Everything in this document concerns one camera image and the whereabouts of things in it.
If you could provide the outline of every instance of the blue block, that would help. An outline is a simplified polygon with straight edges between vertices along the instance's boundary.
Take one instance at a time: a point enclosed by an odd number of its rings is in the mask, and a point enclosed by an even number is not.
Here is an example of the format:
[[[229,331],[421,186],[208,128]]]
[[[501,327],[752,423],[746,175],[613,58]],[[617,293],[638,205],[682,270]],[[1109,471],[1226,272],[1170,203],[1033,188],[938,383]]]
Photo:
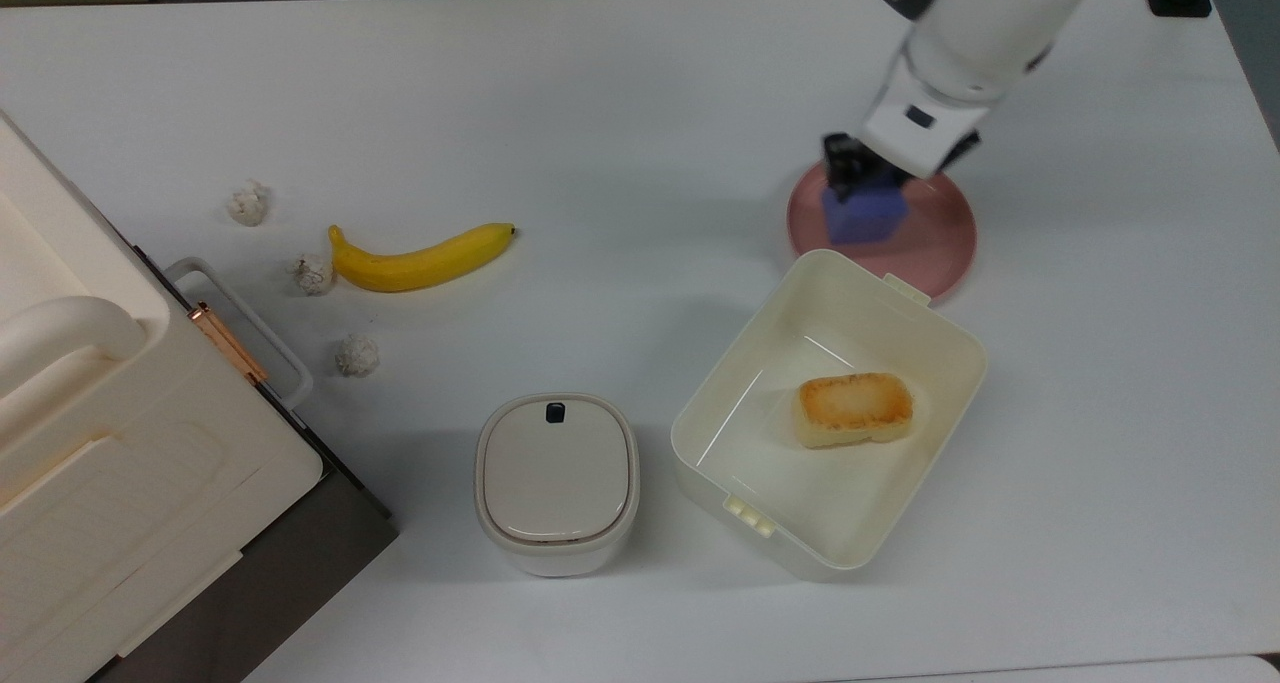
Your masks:
[[[906,200],[892,182],[874,182],[858,188],[844,203],[836,191],[822,191],[822,212],[832,244],[874,244],[887,240],[908,214]]]

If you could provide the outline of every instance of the round plate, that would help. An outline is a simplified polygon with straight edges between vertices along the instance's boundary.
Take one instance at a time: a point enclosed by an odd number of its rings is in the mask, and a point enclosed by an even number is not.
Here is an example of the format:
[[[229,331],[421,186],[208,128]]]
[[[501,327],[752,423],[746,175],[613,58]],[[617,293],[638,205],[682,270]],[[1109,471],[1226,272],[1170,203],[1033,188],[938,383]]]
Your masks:
[[[978,247],[978,226],[969,201],[951,178],[937,174],[928,182],[906,183],[902,187],[906,219],[890,240],[876,244],[832,244],[822,212],[826,188],[827,173],[819,162],[791,191],[787,235],[796,255],[819,247],[835,249],[878,278],[895,274],[934,301],[950,294],[969,272]]]

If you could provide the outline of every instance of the white lid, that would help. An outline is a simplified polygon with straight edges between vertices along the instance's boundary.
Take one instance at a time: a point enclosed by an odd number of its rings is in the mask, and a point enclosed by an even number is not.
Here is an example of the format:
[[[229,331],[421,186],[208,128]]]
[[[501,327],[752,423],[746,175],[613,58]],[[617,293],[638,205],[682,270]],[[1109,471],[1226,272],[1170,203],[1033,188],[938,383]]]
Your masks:
[[[585,396],[536,396],[507,411],[483,441],[484,506],[531,544],[599,536],[622,514],[630,455],[621,420]],[[554,405],[563,407],[557,420]]]

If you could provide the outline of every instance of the banana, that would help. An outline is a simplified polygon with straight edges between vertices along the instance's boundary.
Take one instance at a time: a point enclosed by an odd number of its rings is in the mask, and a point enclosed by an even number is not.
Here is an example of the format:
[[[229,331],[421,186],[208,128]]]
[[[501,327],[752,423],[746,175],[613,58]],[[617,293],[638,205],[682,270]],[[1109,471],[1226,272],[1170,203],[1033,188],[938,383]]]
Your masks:
[[[371,255],[348,244],[342,228],[329,226],[335,272],[357,287],[385,294],[435,287],[463,276],[498,258],[511,246],[513,237],[516,226],[511,223],[489,223],[413,253]]]

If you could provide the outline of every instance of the toasted bread slice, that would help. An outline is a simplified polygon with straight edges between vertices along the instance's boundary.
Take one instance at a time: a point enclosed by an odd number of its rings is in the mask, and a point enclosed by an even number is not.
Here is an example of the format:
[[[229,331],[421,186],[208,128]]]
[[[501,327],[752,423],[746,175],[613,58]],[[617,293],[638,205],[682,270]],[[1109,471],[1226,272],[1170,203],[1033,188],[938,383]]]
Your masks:
[[[806,449],[887,443],[911,427],[911,393],[892,373],[813,379],[796,390],[796,437]]]

